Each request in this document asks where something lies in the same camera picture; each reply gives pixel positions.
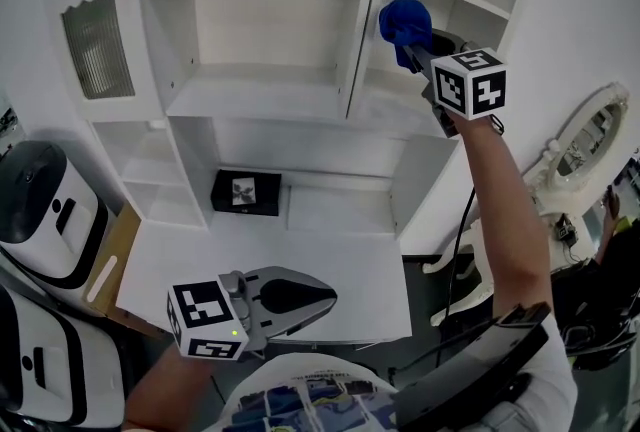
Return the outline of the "person's left forearm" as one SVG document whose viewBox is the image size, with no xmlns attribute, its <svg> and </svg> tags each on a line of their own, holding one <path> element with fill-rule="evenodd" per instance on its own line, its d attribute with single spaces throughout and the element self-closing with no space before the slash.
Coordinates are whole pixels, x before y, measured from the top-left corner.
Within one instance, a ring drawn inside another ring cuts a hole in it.
<svg viewBox="0 0 640 432">
<path fill-rule="evenodd" d="M 194 420 L 215 365 L 183 357 L 168 347 L 136 384 L 125 404 L 123 432 L 186 432 Z"/>
</svg>

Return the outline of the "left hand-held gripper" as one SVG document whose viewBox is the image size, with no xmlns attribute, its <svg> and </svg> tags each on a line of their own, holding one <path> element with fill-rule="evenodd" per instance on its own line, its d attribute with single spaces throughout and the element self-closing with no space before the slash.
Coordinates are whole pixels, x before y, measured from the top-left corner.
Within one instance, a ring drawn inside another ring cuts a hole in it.
<svg viewBox="0 0 640 432">
<path fill-rule="evenodd" d="M 336 302 L 337 293 L 322 281 L 272 266 L 173 285 L 167 317 L 182 356 L 237 361 L 263 350 L 267 339 L 309 326 Z"/>
</svg>

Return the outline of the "white ornate dressing table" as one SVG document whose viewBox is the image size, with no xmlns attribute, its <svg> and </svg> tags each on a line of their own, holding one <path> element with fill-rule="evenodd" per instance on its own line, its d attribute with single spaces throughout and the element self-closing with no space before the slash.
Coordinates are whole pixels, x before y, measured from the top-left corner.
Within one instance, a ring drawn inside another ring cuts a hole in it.
<svg viewBox="0 0 640 432">
<path fill-rule="evenodd" d="M 572 262 L 589 259 L 596 254 L 599 237 L 590 234 L 583 218 L 586 207 L 575 201 L 573 193 L 533 191 L 531 196 L 547 226 L 553 271 L 564 268 Z M 578 240 L 571 248 L 555 238 L 554 223 L 561 214 L 566 214 L 576 228 Z M 430 323 L 434 327 L 441 326 L 447 317 L 483 304 L 493 295 L 493 276 L 490 274 L 480 220 L 472 222 L 463 231 L 459 241 L 451 241 L 438 261 L 424 262 L 422 271 L 425 274 L 434 274 L 450 264 L 455 265 L 452 274 L 456 280 L 465 279 L 475 273 L 479 275 L 480 280 L 467 295 L 431 316 Z"/>
</svg>

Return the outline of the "white desk with shelving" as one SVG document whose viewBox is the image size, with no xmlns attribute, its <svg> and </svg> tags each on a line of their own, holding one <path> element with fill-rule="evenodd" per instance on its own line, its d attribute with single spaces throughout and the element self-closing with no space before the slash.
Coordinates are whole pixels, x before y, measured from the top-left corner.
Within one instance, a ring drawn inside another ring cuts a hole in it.
<svg viewBox="0 0 640 432">
<path fill-rule="evenodd" d="M 163 116 L 91 122 L 145 220 L 208 228 L 219 170 L 282 175 L 291 230 L 415 237 L 457 156 L 380 34 L 393 0 L 141 0 Z M 520 0 L 417 0 L 504 51 Z"/>
</svg>

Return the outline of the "spare hand-held gripper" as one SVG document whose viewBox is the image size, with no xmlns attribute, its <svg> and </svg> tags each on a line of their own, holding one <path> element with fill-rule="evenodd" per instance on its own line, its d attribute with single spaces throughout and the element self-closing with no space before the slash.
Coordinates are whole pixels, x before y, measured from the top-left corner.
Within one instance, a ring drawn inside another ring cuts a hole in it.
<svg viewBox="0 0 640 432">
<path fill-rule="evenodd" d="M 576 228 L 566 214 L 561 214 L 554 223 L 554 233 L 556 240 L 565 244 L 568 248 L 577 243 Z"/>
</svg>

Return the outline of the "black chest-mounted device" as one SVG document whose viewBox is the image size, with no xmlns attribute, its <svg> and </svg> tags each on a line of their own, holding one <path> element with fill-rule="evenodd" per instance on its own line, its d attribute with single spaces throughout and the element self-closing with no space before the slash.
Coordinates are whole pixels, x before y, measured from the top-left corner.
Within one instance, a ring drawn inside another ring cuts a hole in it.
<svg viewBox="0 0 640 432">
<path fill-rule="evenodd" d="M 532 376 L 523 367 L 548 341 L 550 307 L 518 306 L 489 322 L 464 350 L 392 396 L 399 432 L 457 432 L 503 402 L 514 403 Z"/>
</svg>

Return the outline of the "black box with picture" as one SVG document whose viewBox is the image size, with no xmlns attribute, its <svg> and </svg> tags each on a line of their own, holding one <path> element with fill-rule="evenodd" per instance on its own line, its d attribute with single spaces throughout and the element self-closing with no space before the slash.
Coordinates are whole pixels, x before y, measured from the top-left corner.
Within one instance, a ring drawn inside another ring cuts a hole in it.
<svg viewBox="0 0 640 432">
<path fill-rule="evenodd" d="M 219 170 L 210 194 L 213 209 L 277 217 L 281 180 L 278 173 Z"/>
</svg>

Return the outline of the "white black delivery robot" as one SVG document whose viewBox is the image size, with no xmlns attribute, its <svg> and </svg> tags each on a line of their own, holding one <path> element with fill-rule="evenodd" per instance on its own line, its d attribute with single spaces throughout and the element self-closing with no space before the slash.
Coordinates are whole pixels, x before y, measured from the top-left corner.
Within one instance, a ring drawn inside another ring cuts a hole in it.
<svg viewBox="0 0 640 432">
<path fill-rule="evenodd" d="M 113 218 L 58 145 L 25 140 L 0 159 L 0 250 L 36 279 L 83 287 Z"/>
<path fill-rule="evenodd" d="M 107 333 L 0 285 L 0 408 L 113 428 L 124 407 L 120 356 Z"/>
</svg>

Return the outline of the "blue cleaning cloth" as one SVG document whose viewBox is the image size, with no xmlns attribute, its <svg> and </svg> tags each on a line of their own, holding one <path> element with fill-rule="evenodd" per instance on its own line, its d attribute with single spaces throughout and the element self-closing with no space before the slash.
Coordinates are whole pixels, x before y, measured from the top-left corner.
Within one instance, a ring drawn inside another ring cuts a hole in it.
<svg viewBox="0 0 640 432">
<path fill-rule="evenodd" d="M 382 38 L 394 46 L 397 64 L 416 74 L 418 70 L 404 47 L 416 44 L 432 51 L 429 11 L 417 0 L 393 0 L 380 10 L 378 22 Z"/>
</svg>

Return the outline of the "ribbed glass cabinet door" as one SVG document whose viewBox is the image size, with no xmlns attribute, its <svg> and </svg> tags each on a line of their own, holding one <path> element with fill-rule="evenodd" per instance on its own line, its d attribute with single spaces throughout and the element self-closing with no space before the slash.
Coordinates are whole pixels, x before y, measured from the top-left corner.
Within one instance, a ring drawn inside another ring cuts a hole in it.
<svg viewBox="0 0 640 432">
<path fill-rule="evenodd" d="M 141 0 L 48 0 L 70 98 L 91 122 L 162 118 Z"/>
</svg>

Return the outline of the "person's right forearm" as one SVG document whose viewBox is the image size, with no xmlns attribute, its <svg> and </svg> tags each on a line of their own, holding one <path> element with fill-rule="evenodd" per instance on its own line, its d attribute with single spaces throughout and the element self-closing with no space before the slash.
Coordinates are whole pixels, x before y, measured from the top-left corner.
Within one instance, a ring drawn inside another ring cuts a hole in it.
<svg viewBox="0 0 640 432">
<path fill-rule="evenodd" d="M 488 118 L 454 119 L 476 190 L 494 280 L 493 309 L 553 304 L 547 232 L 502 136 Z"/>
</svg>

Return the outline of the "person's white printed shirt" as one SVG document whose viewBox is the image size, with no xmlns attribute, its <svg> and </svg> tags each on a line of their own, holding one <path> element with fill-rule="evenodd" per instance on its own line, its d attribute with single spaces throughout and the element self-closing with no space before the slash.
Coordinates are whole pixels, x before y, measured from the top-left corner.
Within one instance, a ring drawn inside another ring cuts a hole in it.
<svg viewBox="0 0 640 432">
<path fill-rule="evenodd" d="M 530 383 L 461 432 L 568 432 L 577 386 L 557 322 L 548 316 L 545 345 L 524 365 Z M 334 356 L 283 354 L 231 393 L 203 432 L 397 432 L 395 388 L 373 371 Z"/>
</svg>

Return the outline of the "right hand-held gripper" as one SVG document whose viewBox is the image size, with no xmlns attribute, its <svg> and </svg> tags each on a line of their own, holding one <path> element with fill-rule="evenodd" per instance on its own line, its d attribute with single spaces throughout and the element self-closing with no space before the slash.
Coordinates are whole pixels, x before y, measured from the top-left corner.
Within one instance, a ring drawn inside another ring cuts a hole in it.
<svg viewBox="0 0 640 432">
<path fill-rule="evenodd" d="M 447 138 L 458 134 L 453 116 L 471 121 L 505 106 L 506 63 L 492 48 L 468 50 L 460 36 L 433 30 L 430 53 L 419 44 L 403 50 L 410 71 L 427 79 L 422 96 Z"/>
</svg>

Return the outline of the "brown cardboard box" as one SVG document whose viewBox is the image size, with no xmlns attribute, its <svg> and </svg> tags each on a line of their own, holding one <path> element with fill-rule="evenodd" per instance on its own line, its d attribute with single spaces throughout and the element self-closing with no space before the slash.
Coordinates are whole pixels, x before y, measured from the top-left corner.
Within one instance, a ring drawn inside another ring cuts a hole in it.
<svg viewBox="0 0 640 432">
<path fill-rule="evenodd" d="M 114 220 L 96 257 L 83 293 L 83 302 L 99 316 L 152 338 L 163 338 L 166 332 L 116 305 L 141 219 L 125 204 Z"/>
</svg>

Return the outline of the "oval white-framed mirror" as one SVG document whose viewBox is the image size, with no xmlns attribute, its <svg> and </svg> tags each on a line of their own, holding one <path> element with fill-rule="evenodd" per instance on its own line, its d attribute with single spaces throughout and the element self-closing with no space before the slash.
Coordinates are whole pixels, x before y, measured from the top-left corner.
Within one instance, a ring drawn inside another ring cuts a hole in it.
<svg viewBox="0 0 640 432">
<path fill-rule="evenodd" d="M 524 175 L 541 216 L 579 214 L 604 189 L 606 164 L 620 148 L 630 93 L 610 83 L 586 99 Z"/>
</svg>

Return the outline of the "black strapped backpack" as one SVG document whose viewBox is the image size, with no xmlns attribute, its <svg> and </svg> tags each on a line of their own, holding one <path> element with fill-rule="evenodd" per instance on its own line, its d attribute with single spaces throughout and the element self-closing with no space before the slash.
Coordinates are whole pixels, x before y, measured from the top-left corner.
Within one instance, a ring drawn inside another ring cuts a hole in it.
<svg viewBox="0 0 640 432">
<path fill-rule="evenodd" d="M 574 318 L 560 328 L 565 352 L 575 363 L 579 358 L 598 356 L 617 359 L 638 338 L 633 322 L 640 317 L 640 290 L 617 307 L 601 304 L 588 308 L 583 303 Z"/>
</svg>

